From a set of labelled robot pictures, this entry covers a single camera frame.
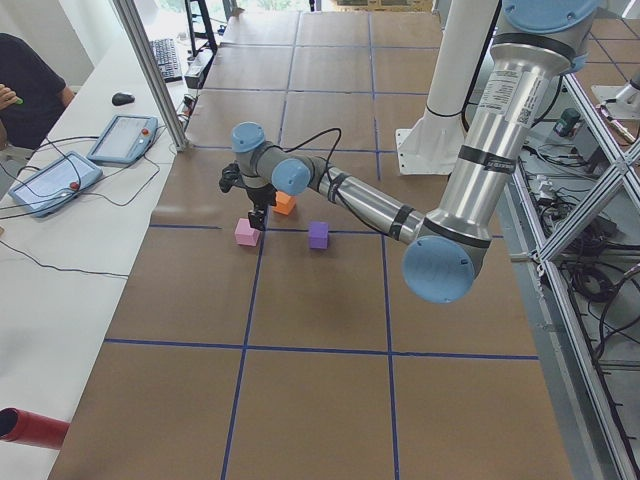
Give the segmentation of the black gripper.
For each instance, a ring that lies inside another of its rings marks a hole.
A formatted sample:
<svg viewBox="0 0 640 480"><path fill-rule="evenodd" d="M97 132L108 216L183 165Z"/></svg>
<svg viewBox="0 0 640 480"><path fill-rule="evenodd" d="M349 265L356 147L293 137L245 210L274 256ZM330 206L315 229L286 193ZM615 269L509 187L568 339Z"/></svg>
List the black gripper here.
<svg viewBox="0 0 640 480"><path fill-rule="evenodd" d="M262 177L242 176L246 193L253 202L253 211L248 213L249 224L253 229L266 229L266 211L276 205L276 188Z"/></svg>

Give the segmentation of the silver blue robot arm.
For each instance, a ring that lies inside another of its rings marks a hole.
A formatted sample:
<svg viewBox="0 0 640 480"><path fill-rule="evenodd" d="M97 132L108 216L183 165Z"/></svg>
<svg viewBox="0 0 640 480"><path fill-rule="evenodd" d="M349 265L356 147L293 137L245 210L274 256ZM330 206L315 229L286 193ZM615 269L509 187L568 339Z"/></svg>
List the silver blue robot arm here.
<svg viewBox="0 0 640 480"><path fill-rule="evenodd" d="M478 276L491 244L489 222L550 82L580 69L595 1L455 1L444 26L424 115L397 142L405 174L448 176L426 214L332 165L266 140L253 122L231 133L234 161L222 191L243 189L250 225L263 229L278 193L312 189L372 230L403 242L407 286L450 303Z"/></svg>

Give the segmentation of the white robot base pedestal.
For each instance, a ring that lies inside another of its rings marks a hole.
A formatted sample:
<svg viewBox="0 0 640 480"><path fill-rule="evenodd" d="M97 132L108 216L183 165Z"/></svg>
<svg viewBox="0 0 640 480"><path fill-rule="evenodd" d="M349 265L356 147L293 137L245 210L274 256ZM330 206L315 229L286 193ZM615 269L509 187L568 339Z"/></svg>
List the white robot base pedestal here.
<svg viewBox="0 0 640 480"><path fill-rule="evenodd" d="M462 113L499 14L497 0L450 3L424 114L396 131L401 174L452 172L465 139Z"/></svg>

